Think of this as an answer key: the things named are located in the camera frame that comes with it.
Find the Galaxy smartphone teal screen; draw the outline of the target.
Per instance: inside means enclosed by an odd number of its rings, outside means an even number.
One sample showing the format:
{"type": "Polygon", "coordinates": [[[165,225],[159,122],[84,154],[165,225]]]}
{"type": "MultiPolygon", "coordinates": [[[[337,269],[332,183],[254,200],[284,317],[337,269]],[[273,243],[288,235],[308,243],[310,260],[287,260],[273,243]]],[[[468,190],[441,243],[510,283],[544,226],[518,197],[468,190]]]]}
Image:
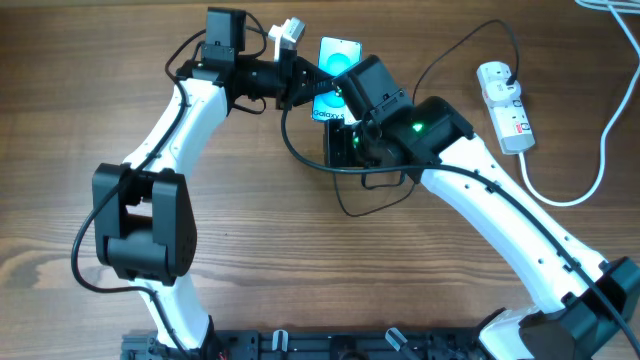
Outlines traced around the Galaxy smartphone teal screen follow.
{"type": "MultiPolygon", "coordinates": [[[[360,42],[322,37],[318,54],[318,67],[336,77],[361,60],[362,45],[360,42]]],[[[335,91],[318,95],[314,98],[311,117],[315,121],[342,120],[345,125],[352,125],[356,119],[351,114],[342,97],[335,91]]]]}

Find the white power strip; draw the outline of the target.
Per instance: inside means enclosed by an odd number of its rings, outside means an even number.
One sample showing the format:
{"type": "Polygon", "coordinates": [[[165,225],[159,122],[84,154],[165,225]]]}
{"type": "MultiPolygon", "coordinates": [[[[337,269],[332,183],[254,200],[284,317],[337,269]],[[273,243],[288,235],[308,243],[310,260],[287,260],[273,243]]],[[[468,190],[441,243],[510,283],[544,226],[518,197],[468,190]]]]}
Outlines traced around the white power strip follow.
{"type": "MultiPolygon", "coordinates": [[[[491,61],[481,64],[476,71],[476,75],[482,95],[482,90],[486,83],[494,80],[504,80],[508,84],[512,73],[507,64],[491,61]]],[[[521,101],[521,95],[519,99],[514,100],[509,106],[495,108],[487,106],[487,109],[503,154],[517,155],[525,152],[535,144],[531,125],[521,101]]]]}

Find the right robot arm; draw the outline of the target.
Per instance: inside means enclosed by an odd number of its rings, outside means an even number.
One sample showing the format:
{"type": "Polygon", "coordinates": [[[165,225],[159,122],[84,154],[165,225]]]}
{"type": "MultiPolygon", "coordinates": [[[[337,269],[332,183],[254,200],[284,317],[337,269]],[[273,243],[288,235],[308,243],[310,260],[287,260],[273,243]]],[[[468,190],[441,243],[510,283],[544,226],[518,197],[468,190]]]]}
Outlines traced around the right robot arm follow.
{"type": "Polygon", "coordinates": [[[344,167],[406,173],[459,212],[511,266],[532,303],[502,310],[478,338],[496,359],[589,359],[628,332],[639,269],[606,260],[568,233],[496,163],[444,99],[414,104],[376,56],[332,84],[355,117],[336,142],[344,167]]]}

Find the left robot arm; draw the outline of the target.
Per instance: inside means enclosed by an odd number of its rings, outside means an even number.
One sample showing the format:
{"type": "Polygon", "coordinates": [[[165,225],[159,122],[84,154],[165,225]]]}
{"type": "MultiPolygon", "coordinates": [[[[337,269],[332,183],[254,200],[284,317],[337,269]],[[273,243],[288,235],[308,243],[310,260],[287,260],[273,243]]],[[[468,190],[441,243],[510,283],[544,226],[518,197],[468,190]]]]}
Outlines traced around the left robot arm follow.
{"type": "Polygon", "coordinates": [[[197,229],[188,180],[239,98],[274,99],[283,107],[329,89],[329,75],[297,54],[304,32],[297,18],[262,30],[247,11],[209,8],[205,28],[190,38],[194,55],[180,67],[165,66],[174,92],[151,133],[123,162],[96,169],[87,225],[99,262],[123,280],[124,291],[143,297],[154,319],[157,334],[142,356],[226,356],[189,274],[197,229]],[[246,52],[248,31],[274,44],[271,60],[246,52]]]}

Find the white USB charger plug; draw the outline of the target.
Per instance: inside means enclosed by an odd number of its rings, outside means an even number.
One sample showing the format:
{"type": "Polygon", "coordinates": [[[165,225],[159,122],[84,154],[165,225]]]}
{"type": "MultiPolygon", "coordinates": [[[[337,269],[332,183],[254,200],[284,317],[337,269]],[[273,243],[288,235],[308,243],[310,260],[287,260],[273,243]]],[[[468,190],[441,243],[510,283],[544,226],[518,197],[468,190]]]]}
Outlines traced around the white USB charger plug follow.
{"type": "Polygon", "coordinates": [[[482,95],[489,108],[509,106],[520,98],[521,86],[517,81],[509,85],[504,80],[494,80],[485,84],[482,95]]]}

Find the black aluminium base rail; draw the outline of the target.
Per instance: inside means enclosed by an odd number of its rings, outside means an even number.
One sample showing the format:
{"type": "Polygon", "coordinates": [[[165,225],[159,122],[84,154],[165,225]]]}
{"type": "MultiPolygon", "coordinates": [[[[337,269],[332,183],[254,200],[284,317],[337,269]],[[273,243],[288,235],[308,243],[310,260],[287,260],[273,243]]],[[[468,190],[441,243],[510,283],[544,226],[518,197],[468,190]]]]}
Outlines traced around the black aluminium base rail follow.
{"type": "Polygon", "coordinates": [[[471,328],[424,332],[218,331],[210,343],[189,351],[191,359],[229,360],[451,360],[488,359],[471,328]]]}

